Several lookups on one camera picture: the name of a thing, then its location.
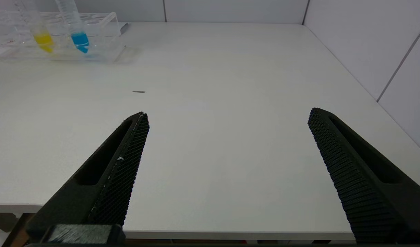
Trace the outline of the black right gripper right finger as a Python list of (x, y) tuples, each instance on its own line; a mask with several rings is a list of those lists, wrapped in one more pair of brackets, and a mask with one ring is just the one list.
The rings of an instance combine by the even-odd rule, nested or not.
[(420, 185), (329, 111), (308, 126), (357, 244), (420, 244)]

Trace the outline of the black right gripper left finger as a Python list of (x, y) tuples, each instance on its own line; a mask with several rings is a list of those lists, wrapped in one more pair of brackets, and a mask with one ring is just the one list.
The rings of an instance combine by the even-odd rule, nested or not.
[(143, 112), (125, 119), (29, 221), (31, 241), (58, 224), (123, 226), (149, 129)]

